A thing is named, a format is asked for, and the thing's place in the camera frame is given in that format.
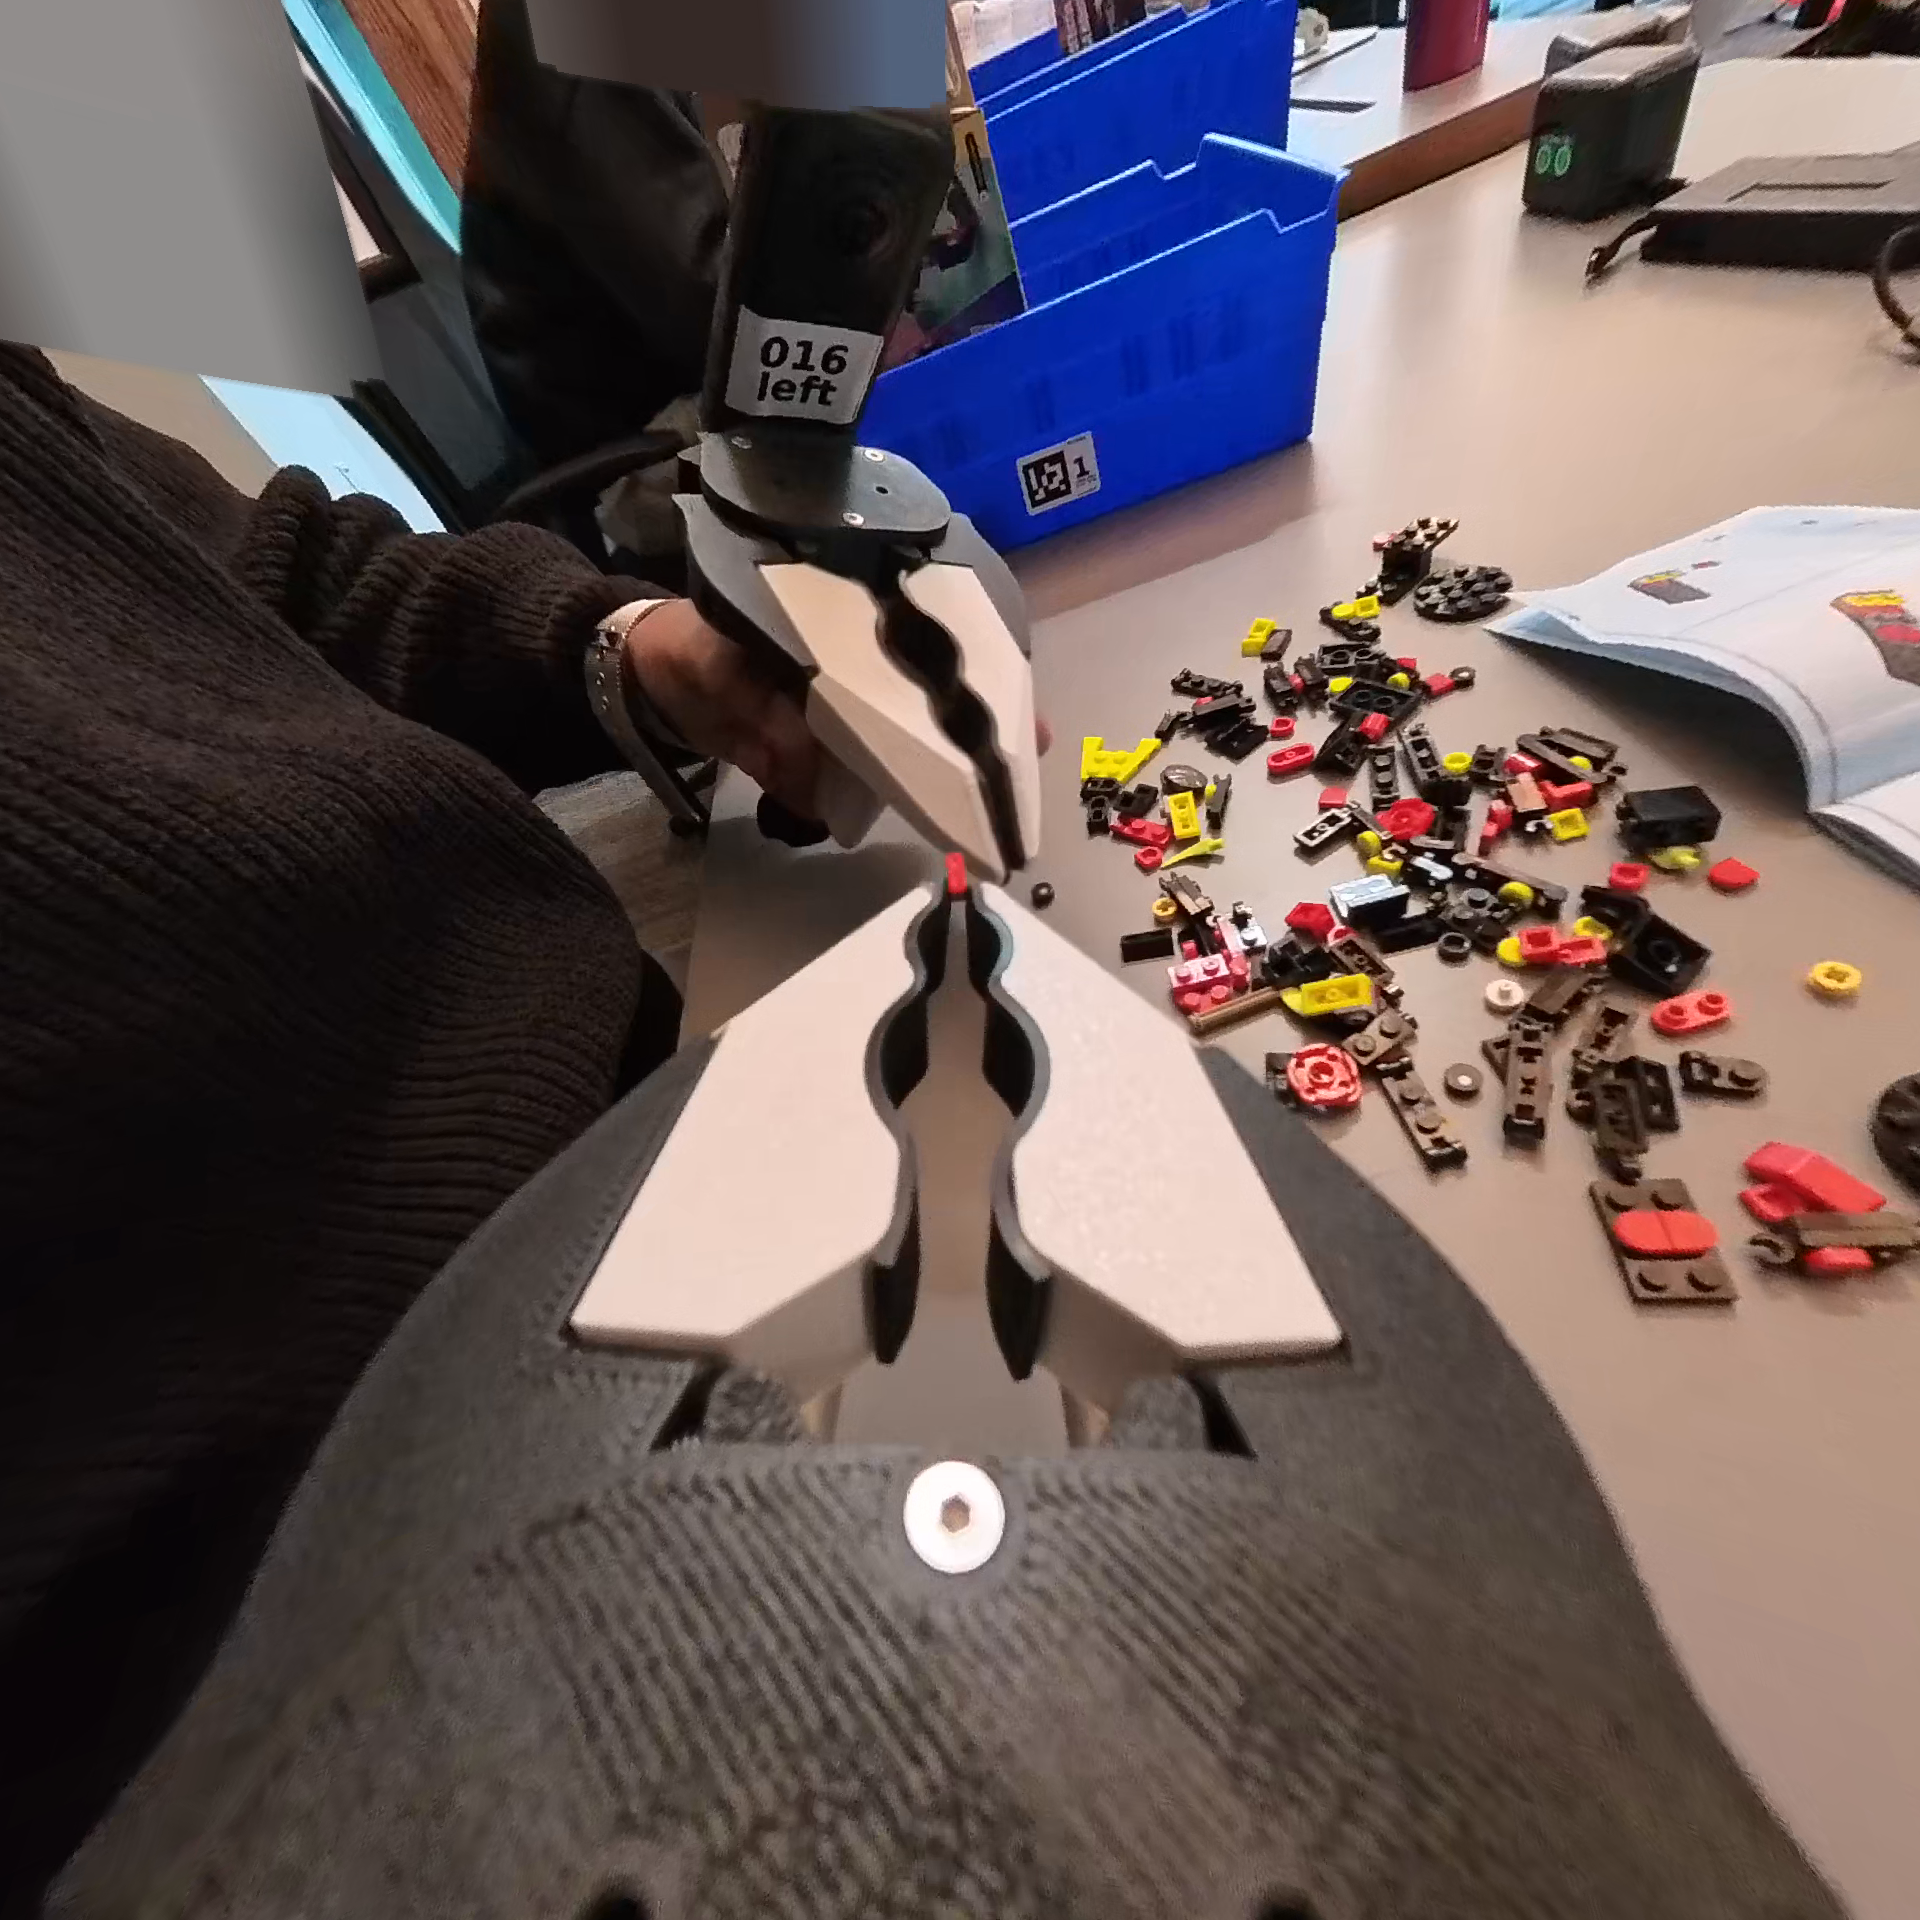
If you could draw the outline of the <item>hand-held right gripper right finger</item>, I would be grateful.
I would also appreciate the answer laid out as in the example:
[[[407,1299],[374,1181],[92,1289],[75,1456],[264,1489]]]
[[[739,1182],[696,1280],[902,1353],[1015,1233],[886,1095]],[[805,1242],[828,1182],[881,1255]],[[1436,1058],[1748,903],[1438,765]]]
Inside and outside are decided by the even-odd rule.
[[[1335,1353],[1209,1057],[998,885],[967,898],[967,971],[1005,1109],[984,1289],[1007,1375],[1111,1414],[1139,1381]]]

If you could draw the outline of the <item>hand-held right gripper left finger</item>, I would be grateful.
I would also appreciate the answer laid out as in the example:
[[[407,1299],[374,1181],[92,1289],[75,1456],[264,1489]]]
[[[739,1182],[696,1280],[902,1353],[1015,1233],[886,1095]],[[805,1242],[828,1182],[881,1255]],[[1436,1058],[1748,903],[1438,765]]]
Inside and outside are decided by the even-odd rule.
[[[892,1363],[920,1289],[918,1154],[944,889],[912,887],[711,1040],[568,1317],[590,1347],[820,1398]]]

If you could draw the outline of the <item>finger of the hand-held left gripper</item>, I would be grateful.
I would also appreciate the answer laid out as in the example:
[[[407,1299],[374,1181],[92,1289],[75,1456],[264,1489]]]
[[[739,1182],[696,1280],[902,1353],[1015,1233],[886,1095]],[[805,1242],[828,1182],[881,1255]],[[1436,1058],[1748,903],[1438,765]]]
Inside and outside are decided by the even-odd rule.
[[[805,714],[828,754],[929,846],[1005,881],[987,787],[941,731],[928,688],[881,645],[873,590],[795,560],[759,566],[759,581],[812,658]]]
[[[1041,839],[1039,710],[1022,590],[998,557],[928,560],[899,586],[905,606],[947,642],[941,726],[971,761],[997,877],[1013,879]]]

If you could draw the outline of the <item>person's left forearm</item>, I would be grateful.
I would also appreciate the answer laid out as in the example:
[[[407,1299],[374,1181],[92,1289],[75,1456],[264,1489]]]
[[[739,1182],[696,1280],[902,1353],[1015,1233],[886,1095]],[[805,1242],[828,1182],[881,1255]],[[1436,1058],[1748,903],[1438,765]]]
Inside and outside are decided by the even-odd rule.
[[[243,496],[35,347],[4,345],[1,401],[14,954],[630,987],[625,918],[534,805],[612,767],[607,579],[302,470]]]

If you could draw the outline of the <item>pile of loose lego pieces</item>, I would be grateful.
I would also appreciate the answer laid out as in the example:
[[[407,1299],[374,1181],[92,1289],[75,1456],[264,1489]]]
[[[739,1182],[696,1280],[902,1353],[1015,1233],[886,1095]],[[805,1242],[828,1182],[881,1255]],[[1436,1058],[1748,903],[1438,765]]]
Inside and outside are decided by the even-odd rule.
[[[1155,885],[1117,961],[1195,1040],[1283,1021],[1268,1094],[1315,1119],[1380,1097],[1425,1171],[1468,1163],[1448,1103],[1486,1101],[1502,1145],[1542,1145],[1563,1109],[1635,1182],[1683,1097],[1768,1088],[1709,1048],[1735,1007],[1647,897],[1721,817],[1696,787],[1628,790],[1617,745],[1575,728],[1441,749],[1433,710],[1477,670],[1423,666],[1384,618],[1456,566],[1456,528],[1408,519],[1305,642],[1257,618],[1238,669],[1179,669],[1140,739],[1083,739],[1083,827]]]

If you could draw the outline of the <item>red and black lego subassembly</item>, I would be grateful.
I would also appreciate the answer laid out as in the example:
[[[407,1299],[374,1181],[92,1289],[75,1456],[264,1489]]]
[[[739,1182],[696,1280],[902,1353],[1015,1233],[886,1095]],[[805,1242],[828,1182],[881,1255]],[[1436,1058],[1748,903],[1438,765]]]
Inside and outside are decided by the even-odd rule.
[[[1743,1158],[1739,1203],[1758,1266],[1798,1280],[1860,1280],[1918,1261],[1915,1221],[1829,1158],[1768,1141]]]

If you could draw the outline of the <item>lego instruction booklet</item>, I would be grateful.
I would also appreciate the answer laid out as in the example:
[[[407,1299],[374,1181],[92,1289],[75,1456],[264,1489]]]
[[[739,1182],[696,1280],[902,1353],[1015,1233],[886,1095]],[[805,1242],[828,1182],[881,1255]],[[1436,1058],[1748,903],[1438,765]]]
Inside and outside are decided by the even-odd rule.
[[[1918,883],[1918,511],[1756,507],[1525,592],[1487,631],[1764,710],[1813,821]]]

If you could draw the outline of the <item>person's left hand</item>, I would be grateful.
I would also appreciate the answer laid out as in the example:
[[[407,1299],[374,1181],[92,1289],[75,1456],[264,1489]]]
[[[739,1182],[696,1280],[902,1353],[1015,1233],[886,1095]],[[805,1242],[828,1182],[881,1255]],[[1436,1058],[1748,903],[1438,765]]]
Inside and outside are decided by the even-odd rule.
[[[637,697],[679,742],[732,765],[806,825],[820,821],[820,745],[803,706],[743,645],[691,601],[669,600],[635,616],[623,654]]]

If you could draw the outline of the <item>colourful package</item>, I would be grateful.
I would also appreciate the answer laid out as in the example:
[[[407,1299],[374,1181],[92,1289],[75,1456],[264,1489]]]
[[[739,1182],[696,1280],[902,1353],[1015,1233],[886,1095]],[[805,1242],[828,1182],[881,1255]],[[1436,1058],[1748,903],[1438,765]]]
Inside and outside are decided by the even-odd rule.
[[[1024,314],[1013,224],[979,106],[951,110],[953,169],[880,368],[908,367]]]

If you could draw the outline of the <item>metal wristwatch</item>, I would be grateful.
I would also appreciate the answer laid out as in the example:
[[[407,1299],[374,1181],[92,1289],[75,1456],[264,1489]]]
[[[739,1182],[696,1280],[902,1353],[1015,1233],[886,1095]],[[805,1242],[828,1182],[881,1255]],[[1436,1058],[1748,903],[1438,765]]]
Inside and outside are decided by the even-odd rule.
[[[633,635],[669,598],[635,600],[595,625],[583,654],[587,704],[619,765],[663,805],[667,827],[700,837],[711,827],[718,759],[696,754],[643,694],[633,666]]]

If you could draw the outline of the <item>black office chair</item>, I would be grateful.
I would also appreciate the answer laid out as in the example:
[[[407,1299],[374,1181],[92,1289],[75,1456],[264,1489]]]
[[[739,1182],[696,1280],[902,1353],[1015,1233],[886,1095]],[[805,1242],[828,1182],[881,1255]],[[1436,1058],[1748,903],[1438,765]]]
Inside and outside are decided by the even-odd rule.
[[[687,563],[676,499],[683,466],[696,462],[693,439],[671,430],[649,430],[524,480],[494,505],[484,527],[533,527],[563,541],[611,579],[683,592]],[[604,495],[649,473],[664,473],[663,536],[649,547],[637,547],[623,536],[607,536],[597,517]]]

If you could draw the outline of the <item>teal edged wooden panel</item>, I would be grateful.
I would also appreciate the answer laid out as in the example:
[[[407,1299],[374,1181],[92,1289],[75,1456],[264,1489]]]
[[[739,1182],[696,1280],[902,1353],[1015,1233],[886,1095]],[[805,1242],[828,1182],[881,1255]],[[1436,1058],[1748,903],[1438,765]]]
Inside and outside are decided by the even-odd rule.
[[[317,93],[356,263],[398,253],[393,229],[462,249],[476,2],[283,2],[305,83]]]

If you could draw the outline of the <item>person's torso in black sweater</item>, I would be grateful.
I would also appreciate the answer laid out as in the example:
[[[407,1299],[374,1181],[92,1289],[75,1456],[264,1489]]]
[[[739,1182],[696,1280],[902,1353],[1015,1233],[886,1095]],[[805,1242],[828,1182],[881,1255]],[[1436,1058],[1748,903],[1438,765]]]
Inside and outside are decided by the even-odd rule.
[[[536,805],[611,770],[4,736],[4,1917],[420,1289],[661,1058]]]

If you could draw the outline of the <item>maroon bottle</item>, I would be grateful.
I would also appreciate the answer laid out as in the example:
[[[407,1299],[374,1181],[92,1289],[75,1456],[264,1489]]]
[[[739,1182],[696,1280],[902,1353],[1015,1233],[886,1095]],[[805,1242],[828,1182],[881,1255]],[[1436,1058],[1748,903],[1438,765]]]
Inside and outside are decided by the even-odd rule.
[[[1438,90],[1479,72],[1494,2],[1409,0],[1404,6],[1401,90]]]

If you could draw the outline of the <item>black device with green label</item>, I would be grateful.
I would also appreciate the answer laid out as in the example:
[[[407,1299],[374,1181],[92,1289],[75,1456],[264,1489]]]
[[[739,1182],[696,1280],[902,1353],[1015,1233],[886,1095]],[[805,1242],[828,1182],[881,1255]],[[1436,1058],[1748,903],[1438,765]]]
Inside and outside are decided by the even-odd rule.
[[[1547,67],[1526,139],[1525,214],[1592,224],[1656,199],[1672,181],[1696,72],[1692,39]]]

